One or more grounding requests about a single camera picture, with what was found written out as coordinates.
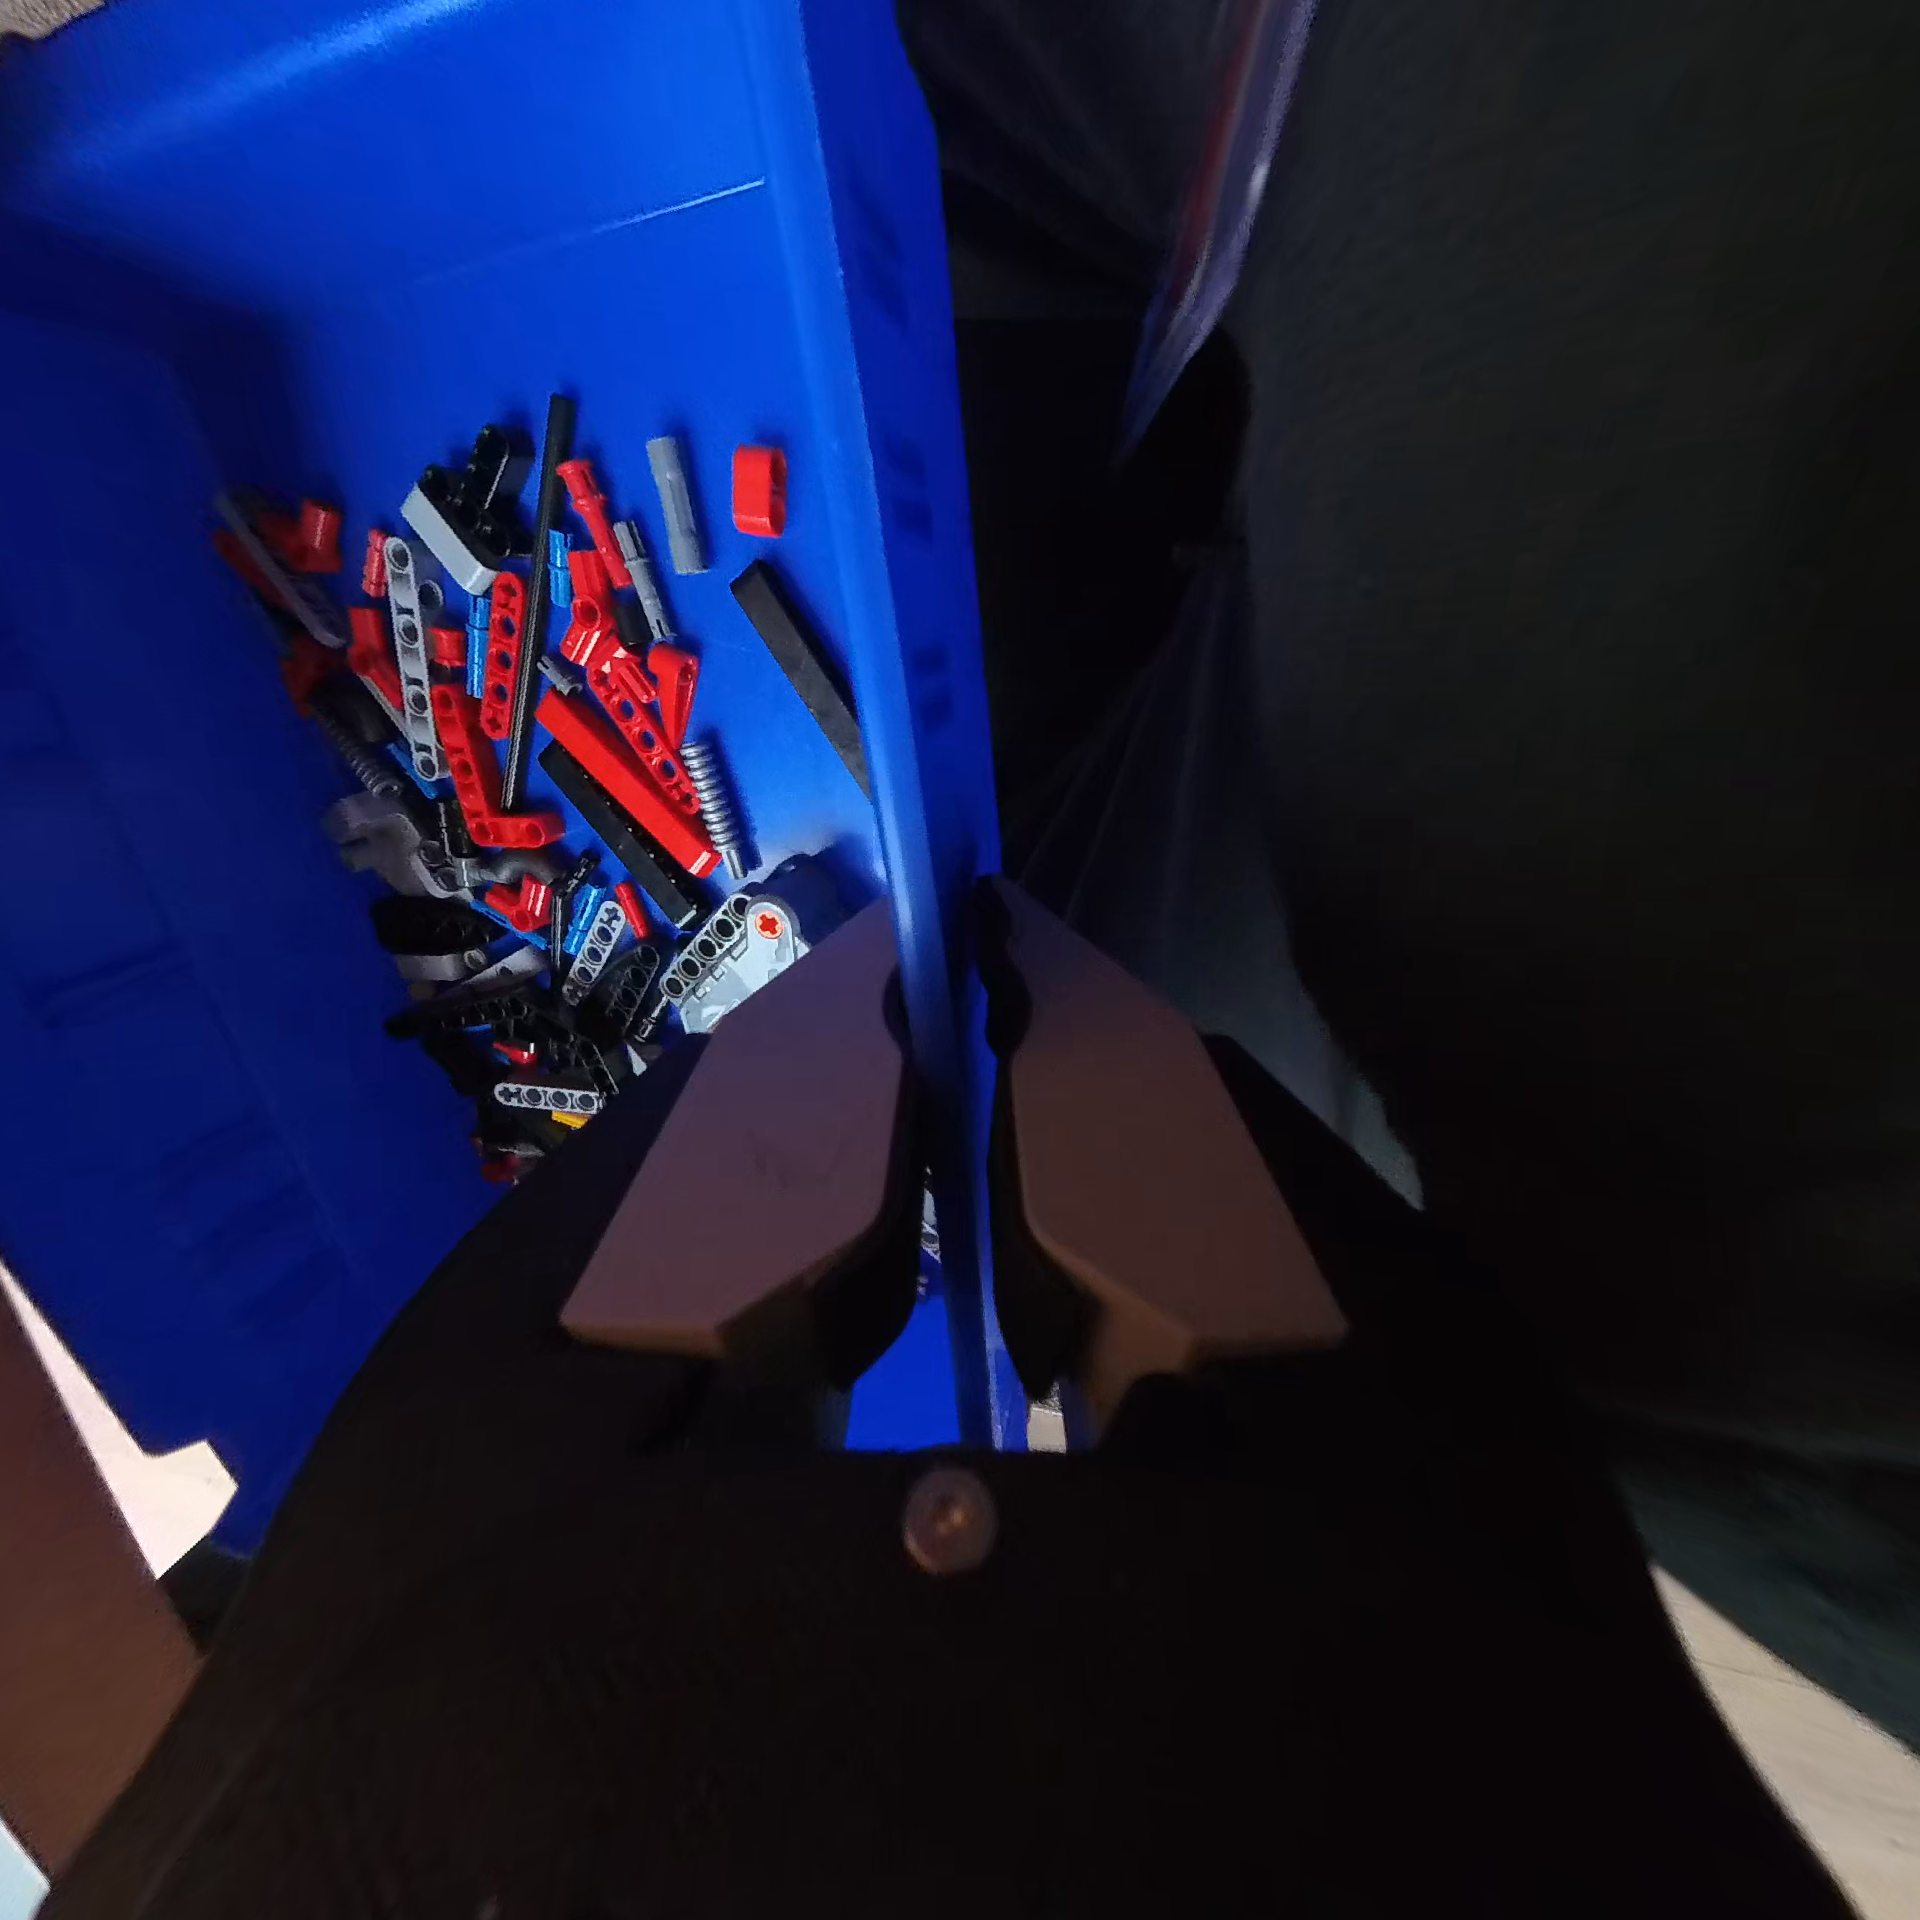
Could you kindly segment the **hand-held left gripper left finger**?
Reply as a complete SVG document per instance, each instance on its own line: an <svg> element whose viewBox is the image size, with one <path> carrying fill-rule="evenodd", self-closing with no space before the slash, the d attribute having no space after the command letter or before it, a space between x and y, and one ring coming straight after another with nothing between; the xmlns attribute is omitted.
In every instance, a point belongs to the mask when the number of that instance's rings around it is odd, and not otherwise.
<svg viewBox="0 0 1920 1920"><path fill-rule="evenodd" d="M575 1341L843 1394L916 1307L925 1153L876 901L733 1008L559 1314Z"/></svg>

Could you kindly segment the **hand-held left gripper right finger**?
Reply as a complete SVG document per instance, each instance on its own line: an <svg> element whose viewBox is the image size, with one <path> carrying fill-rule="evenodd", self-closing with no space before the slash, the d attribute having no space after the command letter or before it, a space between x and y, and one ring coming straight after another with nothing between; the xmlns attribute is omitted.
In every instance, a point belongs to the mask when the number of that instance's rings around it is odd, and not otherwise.
<svg viewBox="0 0 1920 1920"><path fill-rule="evenodd" d="M971 911L1019 1383L1111 1427L1145 1381L1339 1353L1351 1324L1203 1034L1011 880Z"/></svg>

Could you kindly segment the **blue plastic bin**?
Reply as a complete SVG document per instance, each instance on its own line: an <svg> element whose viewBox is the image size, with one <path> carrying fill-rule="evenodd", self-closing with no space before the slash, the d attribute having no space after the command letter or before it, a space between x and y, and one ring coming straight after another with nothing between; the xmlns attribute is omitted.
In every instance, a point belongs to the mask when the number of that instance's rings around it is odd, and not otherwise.
<svg viewBox="0 0 1920 1920"><path fill-rule="evenodd" d="M348 584L428 464L553 393L703 657L758 843L888 891L978 1110L996 870L933 128L891 3L113 3L3 60L3 1261L255 1556L371 1344L499 1190L322 831L348 773L213 553L328 500ZM709 573L673 584L645 441ZM786 453L786 534L732 453ZM732 598L851 684L866 800Z"/></svg>

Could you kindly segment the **black flat lego plate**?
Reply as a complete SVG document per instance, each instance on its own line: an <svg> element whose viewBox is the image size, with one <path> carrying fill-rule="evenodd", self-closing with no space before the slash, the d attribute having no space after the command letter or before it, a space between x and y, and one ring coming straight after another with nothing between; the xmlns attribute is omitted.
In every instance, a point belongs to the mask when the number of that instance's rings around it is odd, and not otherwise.
<svg viewBox="0 0 1920 1920"><path fill-rule="evenodd" d="M732 580L732 598L858 793L873 800L851 684L793 601L779 568L768 560L748 564Z"/></svg>

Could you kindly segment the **pile of mixed lego pieces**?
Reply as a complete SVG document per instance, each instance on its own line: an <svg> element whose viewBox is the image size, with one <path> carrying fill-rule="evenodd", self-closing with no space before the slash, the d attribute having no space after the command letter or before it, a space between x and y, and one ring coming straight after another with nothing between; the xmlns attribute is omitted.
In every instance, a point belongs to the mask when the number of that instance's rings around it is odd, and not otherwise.
<svg viewBox="0 0 1920 1920"><path fill-rule="evenodd" d="M322 826L376 877L371 928L405 983L382 1028L472 1110L488 1184L846 924L821 856L758 843L698 730L703 661L578 398L419 468L358 584L328 500L219 491L211 543L355 783Z"/></svg>

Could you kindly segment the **grey lego connector tube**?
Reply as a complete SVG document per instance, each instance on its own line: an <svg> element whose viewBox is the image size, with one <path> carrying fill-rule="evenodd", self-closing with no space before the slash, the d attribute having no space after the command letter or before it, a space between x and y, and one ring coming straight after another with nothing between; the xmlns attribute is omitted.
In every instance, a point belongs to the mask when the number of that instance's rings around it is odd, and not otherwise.
<svg viewBox="0 0 1920 1920"><path fill-rule="evenodd" d="M673 434L648 437L645 460L655 474L655 490L661 498L661 521L672 568L681 577L706 576L709 573L706 540L701 530L683 443Z"/></svg>

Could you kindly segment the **dark cloth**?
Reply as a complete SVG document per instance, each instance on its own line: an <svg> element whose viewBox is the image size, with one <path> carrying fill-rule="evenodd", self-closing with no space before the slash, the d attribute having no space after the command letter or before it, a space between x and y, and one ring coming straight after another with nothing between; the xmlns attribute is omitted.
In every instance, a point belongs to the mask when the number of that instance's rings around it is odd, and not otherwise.
<svg viewBox="0 0 1920 1920"><path fill-rule="evenodd" d="M1311 3L1125 377L1231 3L901 3L1006 870L1285 978L1652 1557L1916 1748L1916 6Z"/></svg>

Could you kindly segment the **clear plastic bag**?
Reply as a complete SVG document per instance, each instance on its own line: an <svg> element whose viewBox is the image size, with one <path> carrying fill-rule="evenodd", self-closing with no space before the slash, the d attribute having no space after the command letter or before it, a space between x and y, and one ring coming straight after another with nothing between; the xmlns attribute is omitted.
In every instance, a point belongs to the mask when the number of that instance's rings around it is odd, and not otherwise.
<svg viewBox="0 0 1920 1920"><path fill-rule="evenodd" d="M1423 1207L1301 968L1228 321L1311 3L965 3L938 103L1011 877Z"/></svg>

